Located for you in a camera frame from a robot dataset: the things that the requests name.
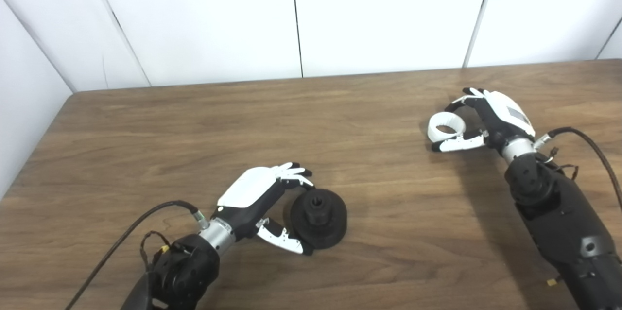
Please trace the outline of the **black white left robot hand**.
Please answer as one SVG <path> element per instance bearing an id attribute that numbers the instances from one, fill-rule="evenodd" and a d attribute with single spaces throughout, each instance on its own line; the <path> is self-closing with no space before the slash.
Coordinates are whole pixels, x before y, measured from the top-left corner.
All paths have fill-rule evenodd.
<path id="1" fill-rule="evenodd" d="M 201 237 L 220 256 L 234 243 L 255 236 L 289 252 L 312 255 L 313 248 L 308 243 L 291 236 L 285 226 L 267 217 L 287 190 L 313 189 L 311 176 L 312 172 L 297 162 L 247 169 L 218 199 Z"/>

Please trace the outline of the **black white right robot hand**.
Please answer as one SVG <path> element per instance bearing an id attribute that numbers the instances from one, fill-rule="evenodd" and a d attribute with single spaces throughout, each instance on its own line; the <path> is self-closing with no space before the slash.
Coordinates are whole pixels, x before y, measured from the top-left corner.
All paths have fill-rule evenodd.
<path id="1" fill-rule="evenodd" d="M 518 138 L 535 140 L 533 128 L 524 111 L 513 99 L 498 91 L 464 88 L 464 95 L 445 107 L 443 117 L 457 117 L 457 109 L 475 109 L 484 124 L 475 131 L 457 130 L 455 135 L 432 140 L 433 152 L 453 152 L 488 147 L 501 153 L 506 145 Z"/>

